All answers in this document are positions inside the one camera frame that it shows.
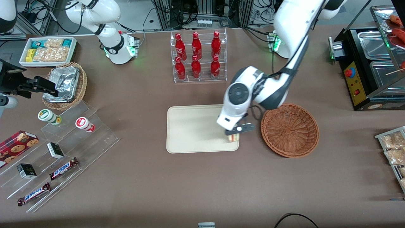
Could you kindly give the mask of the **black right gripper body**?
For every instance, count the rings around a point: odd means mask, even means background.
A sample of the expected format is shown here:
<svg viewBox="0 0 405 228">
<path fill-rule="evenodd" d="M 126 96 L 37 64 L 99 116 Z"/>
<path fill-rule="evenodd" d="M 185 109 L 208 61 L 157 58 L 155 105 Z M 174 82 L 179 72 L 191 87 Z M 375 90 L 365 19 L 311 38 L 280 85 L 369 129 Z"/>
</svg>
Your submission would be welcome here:
<svg viewBox="0 0 405 228">
<path fill-rule="evenodd" d="M 4 60 L 0 61 L 0 92 L 6 95 L 16 95 L 25 98 L 31 98 L 32 94 L 27 89 L 32 88 L 29 85 L 29 78 L 23 75 L 20 67 L 14 66 Z"/>
</svg>

